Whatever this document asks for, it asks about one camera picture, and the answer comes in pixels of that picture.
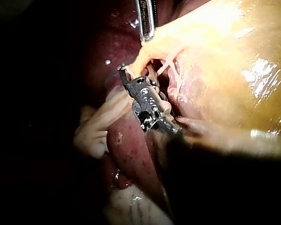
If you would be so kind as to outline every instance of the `organ surface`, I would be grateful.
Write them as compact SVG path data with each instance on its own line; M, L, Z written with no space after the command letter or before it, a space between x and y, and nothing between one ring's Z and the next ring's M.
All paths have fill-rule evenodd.
M135 77L151 59L183 116L281 135L281 0L212 0L157 28Z

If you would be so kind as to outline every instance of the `dark background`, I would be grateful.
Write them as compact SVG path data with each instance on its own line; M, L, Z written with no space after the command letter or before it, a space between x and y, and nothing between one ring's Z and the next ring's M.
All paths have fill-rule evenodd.
M82 46L96 31L96 7L36 0L0 23L1 220L101 221L98 163L72 144L86 103Z

